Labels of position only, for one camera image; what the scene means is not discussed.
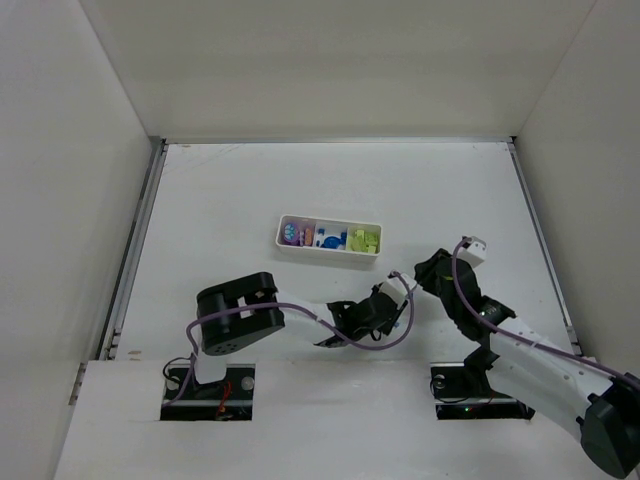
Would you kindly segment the light green lego slide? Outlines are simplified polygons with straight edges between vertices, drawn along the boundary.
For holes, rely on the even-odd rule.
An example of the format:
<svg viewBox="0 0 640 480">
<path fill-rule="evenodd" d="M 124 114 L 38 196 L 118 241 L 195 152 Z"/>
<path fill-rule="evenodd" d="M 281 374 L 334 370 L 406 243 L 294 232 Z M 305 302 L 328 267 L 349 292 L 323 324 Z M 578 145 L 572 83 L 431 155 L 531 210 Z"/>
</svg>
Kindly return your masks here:
<svg viewBox="0 0 640 480">
<path fill-rule="evenodd" d="M 348 251 L 378 254 L 380 234 L 364 228 L 349 228 L 347 231 L 346 249 Z"/>
</svg>

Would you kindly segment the blue lego cluster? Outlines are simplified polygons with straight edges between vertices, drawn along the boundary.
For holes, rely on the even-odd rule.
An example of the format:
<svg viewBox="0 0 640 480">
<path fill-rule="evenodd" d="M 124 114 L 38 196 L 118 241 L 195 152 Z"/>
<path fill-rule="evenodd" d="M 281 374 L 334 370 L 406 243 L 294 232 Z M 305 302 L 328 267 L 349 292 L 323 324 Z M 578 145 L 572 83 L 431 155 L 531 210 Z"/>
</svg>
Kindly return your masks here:
<svg viewBox="0 0 640 480">
<path fill-rule="evenodd" d="M 342 248 L 342 245 L 343 243 L 340 237 L 328 236 L 324 238 L 321 247 L 325 249 L 339 250 Z"/>
</svg>

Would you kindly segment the purple flower lego block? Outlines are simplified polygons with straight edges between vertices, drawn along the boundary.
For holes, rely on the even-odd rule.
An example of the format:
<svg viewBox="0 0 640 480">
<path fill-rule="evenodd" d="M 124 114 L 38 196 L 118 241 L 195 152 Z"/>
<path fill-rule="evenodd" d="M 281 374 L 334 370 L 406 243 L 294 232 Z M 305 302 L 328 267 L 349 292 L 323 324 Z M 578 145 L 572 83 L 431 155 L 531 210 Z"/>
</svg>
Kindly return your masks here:
<svg viewBox="0 0 640 480">
<path fill-rule="evenodd" d="M 303 246 L 305 227 L 299 222 L 287 222 L 282 226 L 281 237 L 284 245 Z"/>
</svg>

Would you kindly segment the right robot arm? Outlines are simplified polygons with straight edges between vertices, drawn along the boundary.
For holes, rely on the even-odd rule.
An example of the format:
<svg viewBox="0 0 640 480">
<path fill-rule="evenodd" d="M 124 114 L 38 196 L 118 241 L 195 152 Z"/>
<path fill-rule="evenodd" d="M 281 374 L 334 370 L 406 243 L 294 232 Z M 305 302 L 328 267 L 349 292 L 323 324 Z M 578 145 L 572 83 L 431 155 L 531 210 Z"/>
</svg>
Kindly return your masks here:
<svg viewBox="0 0 640 480">
<path fill-rule="evenodd" d="M 561 350 L 501 302 L 484 295 L 463 257 L 471 243 L 438 250 L 414 279 L 477 343 L 464 361 L 473 389 L 511 397 L 568 432 L 601 471 L 624 479 L 639 465 L 639 378 Z"/>
</svg>

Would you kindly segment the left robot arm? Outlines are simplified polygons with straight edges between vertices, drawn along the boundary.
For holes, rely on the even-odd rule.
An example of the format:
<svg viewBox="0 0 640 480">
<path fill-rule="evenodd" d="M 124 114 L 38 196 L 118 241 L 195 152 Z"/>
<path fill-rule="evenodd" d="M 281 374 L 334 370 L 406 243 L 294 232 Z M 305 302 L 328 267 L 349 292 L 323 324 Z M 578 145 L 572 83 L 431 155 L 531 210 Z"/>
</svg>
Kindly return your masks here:
<svg viewBox="0 0 640 480">
<path fill-rule="evenodd" d="M 199 384 L 222 380 L 226 356 L 283 329 L 317 348 L 389 349 L 413 326 L 416 287 L 410 276 L 393 271 L 359 302 L 306 302 L 278 290 L 268 272 L 206 288 L 196 295 L 196 319 L 186 327 L 191 378 Z"/>
</svg>

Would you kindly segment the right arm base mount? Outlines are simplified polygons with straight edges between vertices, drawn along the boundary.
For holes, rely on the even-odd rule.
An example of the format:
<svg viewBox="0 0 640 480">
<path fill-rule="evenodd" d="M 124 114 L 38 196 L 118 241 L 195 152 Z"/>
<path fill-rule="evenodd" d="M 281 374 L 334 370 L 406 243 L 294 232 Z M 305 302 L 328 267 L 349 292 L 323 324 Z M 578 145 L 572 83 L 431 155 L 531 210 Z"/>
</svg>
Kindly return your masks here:
<svg viewBox="0 0 640 480">
<path fill-rule="evenodd" d="M 479 347 L 462 362 L 430 364 L 429 388 L 438 420 L 531 420 L 535 410 L 494 390 L 487 372 L 498 358 Z"/>
</svg>

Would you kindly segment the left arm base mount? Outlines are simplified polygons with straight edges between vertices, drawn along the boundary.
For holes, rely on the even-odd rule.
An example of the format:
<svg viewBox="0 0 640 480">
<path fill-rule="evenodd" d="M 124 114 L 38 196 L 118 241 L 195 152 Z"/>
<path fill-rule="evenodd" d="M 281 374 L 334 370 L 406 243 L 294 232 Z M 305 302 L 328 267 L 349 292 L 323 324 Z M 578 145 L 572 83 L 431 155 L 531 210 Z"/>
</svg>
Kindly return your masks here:
<svg viewBox="0 0 640 480">
<path fill-rule="evenodd" d="M 165 390 L 160 420 L 173 422 L 244 422 L 253 418 L 255 366 L 232 364 L 222 380 L 199 383 L 191 375 L 181 396 L 179 393 L 189 368 L 185 363 L 163 370 Z"/>
</svg>

